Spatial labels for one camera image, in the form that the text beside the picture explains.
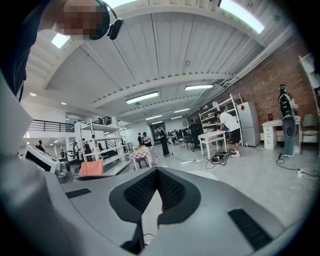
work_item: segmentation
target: refrigerator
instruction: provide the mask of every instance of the refrigerator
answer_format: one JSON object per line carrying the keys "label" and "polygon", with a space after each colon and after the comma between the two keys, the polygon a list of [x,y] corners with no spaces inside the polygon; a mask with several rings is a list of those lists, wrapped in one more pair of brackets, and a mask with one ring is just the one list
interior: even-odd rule
{"label": "refrigerator", "polygon": [[243,145],[257,146],[261,142],[260,125],[256,106],[253,102],[245,102],[236,106],[243,137]]}

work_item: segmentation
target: man in white t-shirt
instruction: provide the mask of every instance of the man in white t-shirt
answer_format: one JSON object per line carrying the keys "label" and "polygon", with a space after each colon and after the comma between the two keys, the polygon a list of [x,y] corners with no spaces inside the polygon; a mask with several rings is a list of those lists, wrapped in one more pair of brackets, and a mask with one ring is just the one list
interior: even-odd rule
{"label": "man in white t-shirt", "polygon": [[218,131],[222,131],[224,126],[226,126],[230,131],[231,140],[235,147],[235,154],[231,155],[231,157],[232,158],[240,157],[240,153],[239,153],[239,147],[240,147],[239,142],[241,140],[240,125],[238,124],[236,119],[229,113],[225,113],[225,112],[221,113],[220,111],[216,111],[214,113],[214,116],[220,119],[221,125]]}

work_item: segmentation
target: orange chair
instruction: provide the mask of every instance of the orange chair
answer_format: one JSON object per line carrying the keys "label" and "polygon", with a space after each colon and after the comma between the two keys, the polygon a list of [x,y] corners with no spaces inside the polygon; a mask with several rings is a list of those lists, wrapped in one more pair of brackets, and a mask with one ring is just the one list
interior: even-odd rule
{"label": "orange chair", "polygon": [[104,174],[103,170],[103,159],[93,162],[83,162],[81,165],[79,175],[102,175]]}

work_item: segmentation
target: gray floor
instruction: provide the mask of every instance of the gray floor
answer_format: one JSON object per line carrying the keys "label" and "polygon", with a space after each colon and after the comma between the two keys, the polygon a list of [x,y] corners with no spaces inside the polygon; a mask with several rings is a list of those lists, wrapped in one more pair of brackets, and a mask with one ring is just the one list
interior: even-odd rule
{"label": "gray floor", "polygon": [[[303,216],[313,198],[314,191],[310,188],[315,188],[317,185],[315,179],[298,178],[297,171],[287,170],[276,165],[276,159],[278,159],[281,148],[258,151],[252,147],[242,147],[240,149],[241,157],[229,158],[227,165],[216,164],[214,166],[210,163],[205,168],[205,163],[193,162],[195,159],[206,160],[207,154],[205,153],[204,156],[201,156],[199,149],[192,152],[190,148],[185,148],[183,144],[175,145],[173,146],[174,156],[164,158],[161,145],[156,145],[155,147],[160,156],[158,166],[181,171],[206,171],[212,173],[219,181],[233,186],[265,207],[285,227],[289,227]],[[312,173],[317,168],[316,163],[317,151],[312,147],[304,147],[303,154],[296,154],[292,158],[286,157],[283,165],[288,168],[302,168],[306,172]],[[122,173],[132,171],[134,169],[130,164]],[[151,233],[155,235],[158,229],[156,220],[160,213],[161,199],[159,194],[156,193],[142,216],[144,234]]]}

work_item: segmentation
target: ceiling light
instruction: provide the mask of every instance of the ceiling light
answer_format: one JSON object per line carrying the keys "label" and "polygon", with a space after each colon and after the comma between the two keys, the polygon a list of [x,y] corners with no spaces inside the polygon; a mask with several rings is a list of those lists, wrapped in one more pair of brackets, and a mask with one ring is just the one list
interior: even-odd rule
{"label": "ceiling light", "polygon": [[152,123],[152,125],[160,124],[160,123],[163,123],[163,122],[164,121],[154,122],[154,123]]}
{"label": "ceiling light", "polygon": [[127,3],[131,3],[131,2],[135,2],[137,0],[102,0],[102,1],[108,3],[111,6],[111,8],[116,8],[118,6],[122,6]]}
{"label": "ceiling light", "polygon": [[162,114],[161,114],[161,115],[157,115],[157,116],[153,116],[153,117],[146,118],[145,120],[151,120],[151,119],[161,118],[161,117],[162,117]]}
{"label": "ceiling light", "polygon": [[60,49],[69,40],[69,38],[70,36],[57,33],[52,39],[51,43]]}
{"label": "ceiling light", "polygon": [[148,93],[148,94],[145,94],[145,95],[142,95],[139,97],[128,99],[125,102],[128,104],[131,104],[131,103],[143,101],[143,100],[150,99],[150,98],[157,97],[157,96],[159,96],[158,92],[152,92],[152,93]]}
{"label": "ceiling light", "polygon": [[259,20],[257,20],[250,12],[244,9],[239,4],[231,1],[231,0],[221,0],[218,6],[221,9],[226,10],[229,13],[237,16],[239,19],[243,20],[247,23],[251,28],[260,34],[262,30],[264,30],[264,26],[261,24]]}
{"label": "ceiling light", "polygon": [[181,110],[177,110],[177,111],[174,111],[174,113],[179,113],[179,112],[183,112],[183,111],[188,111],[190,110],[190,108],[186,108],[186,109],[181,109]]}
{"label": "ceiling light", "polygon": [[212,84],[190,85],[190,86],[186,86],[185,90],[189,91],[189,90],[196,90],[196,89],[210,89],[212,87],[214,87]]}

